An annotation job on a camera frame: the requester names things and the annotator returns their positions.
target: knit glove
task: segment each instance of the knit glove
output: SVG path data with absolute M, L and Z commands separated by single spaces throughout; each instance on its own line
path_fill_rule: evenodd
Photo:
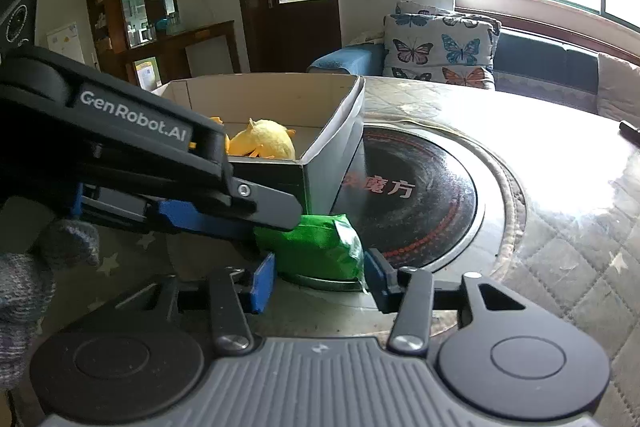
M 15 387 L 38 321 L 56 288 L 52 269 L 97 266 L 98 231 L 71 219 L 50 223 L 28 253 L 0 254 L 0 389 Z

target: screw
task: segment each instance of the screw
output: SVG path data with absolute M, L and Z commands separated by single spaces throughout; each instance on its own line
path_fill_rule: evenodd
M 412 275 L 417 271 L 418 269 L 415 266 L 402 266 L 398 268 L 398 283 L 402 286 L 407 286 Z
M 238 185 L 238 194 L 240 194 L 243 198 L 248 198 L 251 195 L 251 188 L 249 185 L 242 184 Z
M 225 351 L 242 351 L 249 347 L 249 339 L 242 335 L 222 335 L 216 339 L 216 344 Z
M 228 270 L 231 277 L 236 277 L 237 275 L 242 275 L 244 273 L 244 268 L 237 268 L 236 266 L 226 266 L 225 270 Z
M 391 339 L 391 347 L 403 353 L 414 353 L 422 349 L 424 341 L 415 335 L 399 335 Z

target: stuffed animal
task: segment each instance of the stuffed animal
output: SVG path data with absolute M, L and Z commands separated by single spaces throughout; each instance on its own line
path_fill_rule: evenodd
M 212 116 L 209 120 L 213 120 L 216 123 L 222 125 L 222 120 L 216 116 Z M 189 142 L 189 149 L 193 150 L 197 147 L 196 142 Z M 225 152 L 229 154 L 229 137 L 225 134 Z
M 249 119 L 249 125 L 239 132 L 229 142 L 231 156 L 260 158 L 276 158 L 278 160 L 295 160 L 296 151 L 293 149 L 291 137 L 296 132 L 271 120 Z
M 214 122 L 219 123 L 220 125 L 222 125 L 222 120 L 220 120 L 220 118 L 218 118 L 216 116 L 212 116 L 211 118 L 209 118 L 209 120 L 213 120 Z M 226 134 L 225 134 L 225 152 L 227 154 L 229 154 L 229 137 Z

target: window sill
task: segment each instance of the window sill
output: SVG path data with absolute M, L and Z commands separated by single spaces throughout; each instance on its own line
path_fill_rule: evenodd
M 586 10 L 553 0 L 456 0 L 456 9 L 502 14 L 507 19 L 503 21 L 506 27 L 547 35 L 594 51 L 603 51 L 635 64 L 640 63 L 638 32 Z

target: blue armrest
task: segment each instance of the blue armrest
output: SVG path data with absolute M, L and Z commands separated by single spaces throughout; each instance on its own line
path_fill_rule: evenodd
M 382 44 L 356 44 L 318 58 L 307 73 L 347 73 L 382 76 L 385 47 Z

